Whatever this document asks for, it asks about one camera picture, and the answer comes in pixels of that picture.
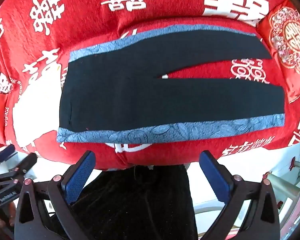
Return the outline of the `operator's black trousers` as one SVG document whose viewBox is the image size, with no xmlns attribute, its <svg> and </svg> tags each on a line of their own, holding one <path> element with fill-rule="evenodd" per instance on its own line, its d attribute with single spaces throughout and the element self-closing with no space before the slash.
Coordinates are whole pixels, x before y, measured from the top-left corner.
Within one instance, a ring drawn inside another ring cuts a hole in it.
<svg viewBox="0 0 300 240">
<path fill-rule="evenodd" d="M 184 165 L 101 172 L 72 205 L 93 239 L 197 239 Z"/>
</svg>

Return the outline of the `red embroidered pillow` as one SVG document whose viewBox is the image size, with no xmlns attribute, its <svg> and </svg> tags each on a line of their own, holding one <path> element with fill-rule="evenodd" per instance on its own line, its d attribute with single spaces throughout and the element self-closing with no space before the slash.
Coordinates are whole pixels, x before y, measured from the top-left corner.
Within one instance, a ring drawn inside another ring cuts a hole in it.
<svg viewBox="0 0 300 240">
<path fill-rule="evenodd" d="M 276 6 L 256 27 L 285 78 L 288 101 L 300 98 L 300 14 L 290 0 Z"/>
</svg>

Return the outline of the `white furniture frame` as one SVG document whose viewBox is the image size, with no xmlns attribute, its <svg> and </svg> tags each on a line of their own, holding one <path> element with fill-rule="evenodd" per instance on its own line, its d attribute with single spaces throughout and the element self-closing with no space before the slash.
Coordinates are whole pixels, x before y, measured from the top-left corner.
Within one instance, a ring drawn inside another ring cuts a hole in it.
<svg viewBox="0 0 300 240">
<path fill-rule="evenodd" d="M 275 193 L 281 239 L 288 239 L 300 224 L 300 143 L 265 153 L 270 169 L 264 176 Z"/>
</svg>

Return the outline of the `black pants with blue trim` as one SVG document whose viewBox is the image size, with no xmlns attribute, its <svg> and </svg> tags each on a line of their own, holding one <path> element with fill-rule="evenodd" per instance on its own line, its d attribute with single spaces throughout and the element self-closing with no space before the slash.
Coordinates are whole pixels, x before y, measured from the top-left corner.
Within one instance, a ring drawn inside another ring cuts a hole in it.
<svg viewBox="0 0 300 240">
<path fill-rule="evenodd" d="M 269 59 L 255 34 L 177 24 L 70 53 L 58 142 L 153 144 L 242 135 L 285 123 L 283 88 L 217 77 L 172 79 L 202 65 Z"/>
</svg>

